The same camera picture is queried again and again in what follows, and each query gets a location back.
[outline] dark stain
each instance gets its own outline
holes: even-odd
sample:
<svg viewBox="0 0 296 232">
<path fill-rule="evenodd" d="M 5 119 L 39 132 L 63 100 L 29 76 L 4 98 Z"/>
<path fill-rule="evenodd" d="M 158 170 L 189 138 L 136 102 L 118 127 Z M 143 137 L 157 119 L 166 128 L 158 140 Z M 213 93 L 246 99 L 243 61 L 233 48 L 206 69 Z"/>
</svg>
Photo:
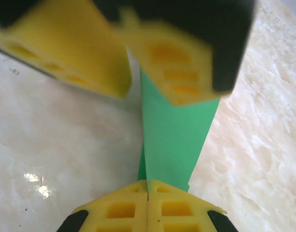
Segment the dark stain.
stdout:
<svg viewBox="0 0 296 232">
<path fill-rule="evenodd" d="M 17 69 L 9 69 L 9 71 L 11 71 L 15 75 L 19 75 L 20 74 L 20 72 Z"/>
</svg>

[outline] marble floor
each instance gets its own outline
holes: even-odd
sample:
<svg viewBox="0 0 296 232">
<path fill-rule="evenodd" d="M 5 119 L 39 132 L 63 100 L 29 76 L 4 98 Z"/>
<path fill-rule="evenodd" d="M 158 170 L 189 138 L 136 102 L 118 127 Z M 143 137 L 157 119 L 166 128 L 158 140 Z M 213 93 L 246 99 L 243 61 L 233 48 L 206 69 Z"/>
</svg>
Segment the marble floor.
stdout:
<svg viewBox="0 0 296 232">
<path fill-rule="evenodd" d="M 74 208 L 136 180 L 141 93 L 131 65 L 131 92 L 116 101 L 0 55 L 0 232 L 54 232 Z M 190 192 L 240 232 L 296 232 L 296 17 L 277 0 L 258 5 Z"/>
<path fill-rule="evenodd" d="M 296 17 L 296 0 L 280 0 Z"/>
</svg>

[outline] green strip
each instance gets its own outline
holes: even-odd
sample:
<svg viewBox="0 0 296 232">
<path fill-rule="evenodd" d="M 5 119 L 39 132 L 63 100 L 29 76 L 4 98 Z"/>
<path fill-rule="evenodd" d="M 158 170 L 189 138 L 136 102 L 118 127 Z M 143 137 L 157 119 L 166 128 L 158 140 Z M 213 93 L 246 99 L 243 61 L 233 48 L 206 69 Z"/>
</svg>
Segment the green strip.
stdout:
<svg viewBox="0 0 296 232">
<path fill-rule="evenodd" d="M 146 178 L 188 191 L 219 99 L 172 106 L 142 71 L 141 90 Z"/>
<path fill-rule="evenodd" d="M 146 162 L 144 158 L 144 150 L 143 150 L 143 145 L 142 145 L 142 150 L 141 150 L 141 157 L 140 157 L 140 163 L 139 163 L 139 169 L 138 169 L 138 180 L 146 180 L 147 175 L 146 175 Z"/>
</svg>

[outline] yellow foam piece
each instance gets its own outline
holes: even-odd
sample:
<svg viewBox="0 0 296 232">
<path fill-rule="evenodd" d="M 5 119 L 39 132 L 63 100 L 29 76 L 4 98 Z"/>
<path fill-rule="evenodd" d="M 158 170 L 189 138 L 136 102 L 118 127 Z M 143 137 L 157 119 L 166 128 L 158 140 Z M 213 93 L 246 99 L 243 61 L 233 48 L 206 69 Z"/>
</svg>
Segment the yellow foam piece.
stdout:
<svg viewBox="0 0 296 232">
<path fill-rule="evenodd" d="M 73 212 L 89 212 L 79 232 L 145 232 L 147 199 L 147 183 L 142 180 L 85 204 Z"/>
<path fill-rule="evenodd" d="M 140 21 L 120 8 L 116 31 L 156 87 L 174 105 L 218 98 L 212 88 L 212 46 L 161 21 Z"/>
<path fill-rule="evenodd" d="M 88 216 L 79 232 L 217 232 L 208 211 L 226 212 L 160 181 L 135 182 L 75 209 Z"/>
<path fill-rule="evenodd" d="M 226 212 L 161 181 L 149 182 L 148 232 L 217 232 L 207 214 Z"/>
<path fill-rule="evenodd" d="M 7 29 L 0 49 L 57 79 L 125 97 L 131 71 L 124 44 L 91 0 L 42 0 Z"/>
</svg>

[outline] rectangular hole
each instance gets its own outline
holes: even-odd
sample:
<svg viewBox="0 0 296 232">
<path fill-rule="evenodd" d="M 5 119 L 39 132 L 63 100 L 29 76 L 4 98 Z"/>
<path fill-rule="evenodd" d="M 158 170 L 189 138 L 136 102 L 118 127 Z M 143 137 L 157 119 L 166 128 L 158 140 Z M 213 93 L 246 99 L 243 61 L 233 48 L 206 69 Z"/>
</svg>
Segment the rectangular hole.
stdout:
<svg viewBox="0 0 296 232">
<path fill-rule="evenodd" d="M 107 218 L 133 218 L 136 204 L 133 202 L 113 203 L 109 206 Z"/>
<path fill-rule="evenodd" d="M 164 232 L 200 232 L 197 224 L 164 224 Z"/>
<path fill-rule="evenodd" d="M 65 80 L 71 82 L 74 85 L 88 85 L 84 79 L 78 76 L 66 76 Z"/>
<path fill-rule="evenodd" d="M 161 205 L 162 216 L 192 216 L 192 210 L 187 202 L 183 201 L 164 201 Z"/>
<path fill-rule="evenodd" d="M 148 54 L 154 64 L 179 64 L 190 66 L 192 57 L 182 48 L 168 42 L 147 45 Z"/>
<path fill-rule="evenodd" d="M 48 69 L 48 70 L 52 71 L 52 72 L 58 72 L 58 71 L 61 72 L 61 71 L 63 71 L 63 69 L 60 66 L 56 65 L 56 64 L 44 64 L 43 67 L 45 69 Z"/>
<path fill-rule="evenodd" d="M 166 188 L 164 187 L 157 187 L 156 189 L 157 192 L 169 192 Z"/>
<path fill-rule="evenodd" d="M 185 71 L 185 70 L 164 70 L 163 75 L 167 81 L 187 81 L 198 82 L 198 71 Z"/>
<path fill-rule="evenodd" d="M 139 192 L 139 187 L 134 188 L 134 189 L 132 189 L 131 191 L 132 191 L 132 192 Z"/>
<path fill-rule="evenodd" d="M 25 57 L 25 58 L 39 58 L 36 54 L 34 54 L 33 52 L 31 52 L 30 50 L 28 50 L 27 48 L 19 45 L 19 44 L 9 44 L 8 45 L 8 49 L 21 56 L 21 57 Z"/>
<path fill-rule="evenodd" d="M 130 226 L 98 227 L 97 232 L 132 232 L 132 227 Z"/>
<path fill-rule="evenodd" d="M 190 87 L 190 86 L 182 86 L 172 84 L 170 85 L 170 89 L 175 94 L 187 94 L 187 95 L 199 95 L 200 91 L 197 86 Z"/>
</svg>

